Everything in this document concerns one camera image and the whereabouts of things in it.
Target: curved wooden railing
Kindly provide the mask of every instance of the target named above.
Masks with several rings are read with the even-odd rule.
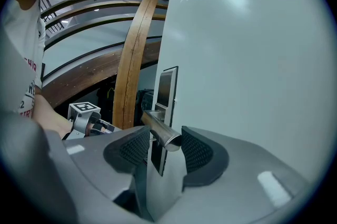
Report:
[[[41,17],[46,17],[51,13],[55,13],[57,10],[83,1],[87,0],[61,2],[43,11]],[[89,4],[56,16],[46,24],[46,28],[50,28],[67,18],[90,12],[95,9],[121,6],[139,7],[136,14],[100,17],[68,27],[46,41],[45,50],[56,45],[61,40],[86,29],[108,23],[132,21],[124,42],[108,45],[80,55],[42,77],[42,81],[46,81],[46,79],[49,78],[49,83],[43,87],[43,95],[52,107],[60,105],[74,95],[108,77],[116,76],[115,100],[117,101],[115,101],[113,107],[113,124],[120,128],[129,128],[133,126],[134,106],[140,69],[149,64],[156,63],[160,51],[160,42],[146,43],[146,40],[161,38],[161,36],[148,37],[148,30],[152,20],[165,20],[165,15],[155,14],[154,11],[156,8],[167,9],[167,5],[158,3],[158,0],[142,0],[141,2],[129,0],[108,1],[104,3]],[[93,53],[118,45],[123,45],[123,48],[121,47],[121,49],[78,64],[76,67],[50,80],[52,75],[68,65]]]

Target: person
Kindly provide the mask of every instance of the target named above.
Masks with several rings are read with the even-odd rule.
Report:
[[[57,114],[42,95],[41,68],[45,42],[45,23],[40,18],[39,0],[8,0],[4,6],[1,27],[9,41],[26,60],[35,79],[24,95],[18,113],[29,117],[43,129],[51,129],[63,138],[72,123]]]

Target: white t-shirt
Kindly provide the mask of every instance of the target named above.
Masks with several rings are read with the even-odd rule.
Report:
[[[32,117],[35,86],[42,88],[41,68],[44,52],[45,23],[40,18],[40,1],[36,0],[29,10],[22,10],[16,0],[8,0],[3,8],[1,26],[16,50],[26,60],[27,68],[35,72],[35,79],[23,96],[18,113]]]

